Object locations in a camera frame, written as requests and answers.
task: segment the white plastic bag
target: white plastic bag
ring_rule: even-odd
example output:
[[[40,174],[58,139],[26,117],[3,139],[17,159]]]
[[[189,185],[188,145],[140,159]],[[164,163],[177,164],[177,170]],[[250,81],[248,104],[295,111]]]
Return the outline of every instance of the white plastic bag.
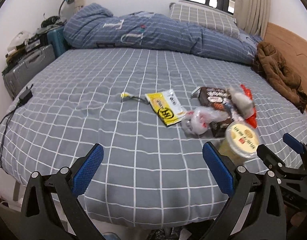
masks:
[[[32,33],[29,33],[27,31],[22,31],[17,34],[13,38],[13,40],[10,42],[10,45],[8,46],[8,52],[11,52],[12,50],[17,50],[16,47],[23,44],[25,41],[30,39],[33,36]]]
[[[203,134],[211,122],[225,121],[229,117],[227,112],[214,110],[211,107],[199,106],[194,111],[188,111],[181,121],[185,133]]]
[[[239,109],[244,119],[248,119],[254,114],[254,103],[248,96],[233,88],[229,88],[229,93],[231,95],[231,101]]]

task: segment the gray suitcase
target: gray suitcase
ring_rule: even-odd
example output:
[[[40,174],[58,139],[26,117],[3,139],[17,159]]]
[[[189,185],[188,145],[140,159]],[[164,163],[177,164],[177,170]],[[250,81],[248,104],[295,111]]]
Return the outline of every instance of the gray suitcase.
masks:
[[[52,45],[34,50],[21,59],[17,66],[3,76],[10,97],[14,100],[26,84],[54,60]]]

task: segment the yellow snack packet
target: yellow snack packet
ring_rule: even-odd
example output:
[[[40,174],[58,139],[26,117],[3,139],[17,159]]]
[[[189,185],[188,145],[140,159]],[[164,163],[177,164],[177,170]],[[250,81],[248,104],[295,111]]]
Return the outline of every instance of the yellow snack packet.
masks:
[[[145,96],[165,125],[178,123],[185,116],[186,109],[180,104],[174,90],[145,94]]]

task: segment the lamp neck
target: lamp neck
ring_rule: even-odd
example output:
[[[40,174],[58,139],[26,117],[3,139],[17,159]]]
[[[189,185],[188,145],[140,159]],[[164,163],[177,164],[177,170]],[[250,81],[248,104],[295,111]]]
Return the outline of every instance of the lamp neck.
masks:
[[[65,2],[65,0],[63,0],[62,1],[62,3],[61,3],[61,5],[60,5],[60,7],[59,7],[59,12],[58,12],[58,16],[59,16],[59,18],[60,18],[60,11],[61,11],[61,7],[63,6],[63,3]]]

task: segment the brown jacket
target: brown jacket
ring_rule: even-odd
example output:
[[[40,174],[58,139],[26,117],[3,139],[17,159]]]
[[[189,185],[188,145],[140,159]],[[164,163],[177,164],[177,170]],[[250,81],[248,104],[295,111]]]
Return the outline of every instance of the brown jacket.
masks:
[[[301,87],[301,77],[288,66],[284,56],[269,42],[257,46],[253,70],[264,77],[284,98],[304,113],[307,95]]]

